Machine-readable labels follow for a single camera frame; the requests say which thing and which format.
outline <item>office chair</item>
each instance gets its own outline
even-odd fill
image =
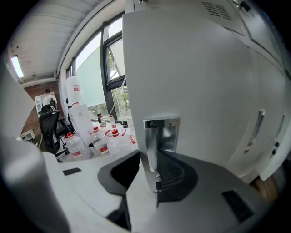
[[[60,148],[61,137],[68,134],[69,132],[73,132],[73,126],[66,125],[63,122],[64,126],[57,129],[58,122],[64,121],[65,118],[59,118],[59,110],[51,111],[49,108],[47,108],[47,105],[44,107],[44,111],[41,111],[40,113],[40,130],[43,134],[47,151],[53,153],[56,157],[62,153],[69,154],[69,151],[65,148],[65,144],[63,144],[63,151],[58,153],[58,150]]]
[[[32,143],[35,144],[41,151],[47,152],[42,133],[37,134],[32,140]]]

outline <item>window frame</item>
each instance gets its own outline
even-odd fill
[[[109,26],[110,24],[114,23],[115,21],[122,18],[122,16],[125,14],[125,12],[121,12],[120,14],[116,15],[109,21],[103,22],[102,26],[97,29],[83,44],[83,46],[78,50],[76,55],[72,58],[72,62],[70,63],[68,69],[66,70],[66,78],[70,77],[76,72],[76,58],[78,55],[83,51],[83,49],[94,39],[95,36],[97,36],[99,33],[101,33],[101,41],[100,41],[100,69],[101,69],[101,79],[102,79],[102,85],[103,85],[103,92],[105,97],[105,103],[107,106],[108,114],[110,113],[111,109],[114,105],[113,95],[112,95],[112,89],[116,89],[121,87],[125,75],[121,75],[118,78],[115,78],[113,80],[108,79],[108,70],[109,65],[107,64],[107,51],[109,50],[109,46],[114,44],[115,42],[122,39],[122,31],[114,34],[112,37],[108,38],[109,34]],[[116,110],[115,108],[112,110],[113,117],[115,118],[117,123],[121,123],[121,120],[118,120]]]

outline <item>ventilation grille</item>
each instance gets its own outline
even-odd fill
[[[240,223],[254,214],[235,191],[223,192],[222,195]]]
[[[232,21],[231,16],[228,14],[227,10],[223,6],[208,2],[202,2],[202,4],[205,6],[206,10],[210,15],[214,15]]]
[[[271,40],[271,43],[272,43],[273,49],[275,50],[275,52],[276,52],[278,55],[280,55],[275,40],[274,40],[272,37],[270,37],[270,40]]]

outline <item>red cap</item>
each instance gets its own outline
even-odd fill
[[[113,129],[112,130],[112,134],[117,134],[118,133],[118,129]]]

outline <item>water bottle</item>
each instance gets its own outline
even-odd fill
[[[112,137],[108,139],[108,149],[111,155],[131,152],[130,138],[120,135],[117,129],[112,130]]]
[[[77,76],[72,76],[66,79],[66,90],[68,96],[68,105],[72,106],[73,103],[85,104],[84,94],[81,91],[80,82]]]
[[[92,143],[94,144],[95,142],[98,142],[100,140],[100,131],[98,126],[93,127],[94,133],[93,133],[93,140]]]
[[[90,159],[87,148],[77,134],[68,133],[67,147],[75,160]]]
[[[109,152],[108,147],[107,147],[107,141],[100,137],[98,141],[93,142],[93,146],[95,149],[99,150],[101,154],[106,154]]]
[[[115,129],[116,123],[115,123],[115,119],[114,119],[113,115],[110,115],[110,123],[111,123],[112,129]]]
[[[101,127],[105,127],[106,126],[106,122],[105,122],[104,117],[102,115],[100,116],[100,121],[101,121],[100,126]]]

